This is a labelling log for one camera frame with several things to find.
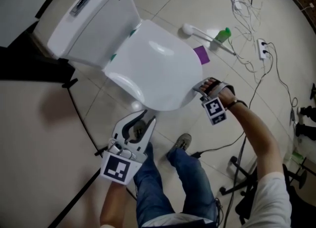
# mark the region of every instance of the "hand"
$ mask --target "hand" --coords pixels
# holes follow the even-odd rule
[[[208,79],[208,81],[206,81],[201,87],[200,89],[202,91],[205,91],[209,85],[211,85],[215,80],[210,78]],[[213,90],[215,90],[217,88],[217,86],[215,86],[209,93],[208,95],[212,94]],[[218,98],[221,100],[224,108],[226,108],[230,103],[232,103],[234,100],[236,100],[236,96],[230,91],[229,88],[225,87],[222,89],[221,92],[219,92],[218,94]]]

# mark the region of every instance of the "plug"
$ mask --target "plug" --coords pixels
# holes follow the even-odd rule
[[[202,153],[203,152],[195,152],[194,154],[191,155],[191,157],[199,159],[199,158],[201,158]]]

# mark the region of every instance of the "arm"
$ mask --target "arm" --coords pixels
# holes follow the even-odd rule
[[[122,228],[125,204],[126,186],[112,182],[105,198],[101,215],[100,225],[110,225],[115,228]]]
[[[201,90],[204,91],[211,83],[213,83],[213,81],[213,79],[210,79],[201,86]],[[224,107],[236,100],[235,95],[228,88],[224,88],[219,93],[218,97]],[[230,108],[230,111],[241,124],[257,155],[258,179],[261,179],[272,172],[283,173],[282,159],[279,153],[277,141],[265,123],[255,113],[241,103],[233,105]]]

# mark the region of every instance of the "power strip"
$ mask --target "power strip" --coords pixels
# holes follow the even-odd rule
[[[265,60],[267,58],[266,54],[263,52],[264,50],[266,50],[266,46],[262,45],[262,43],[264,42],[263,39],[258,39],[258,52],[259,52],[259,59],[260,60]]]
[[[239,0],[231,0],[231,1],[232,1],[232,4],[235,4],[236,10],[242,10],[242,7],[241,7]]]

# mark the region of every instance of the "toilet seat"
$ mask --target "toilet seat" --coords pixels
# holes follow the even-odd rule
[[[103,69],[107,77],[143,105],[172,111],[196,95],[202,66],[186,43],[150,20],[143,21]]]

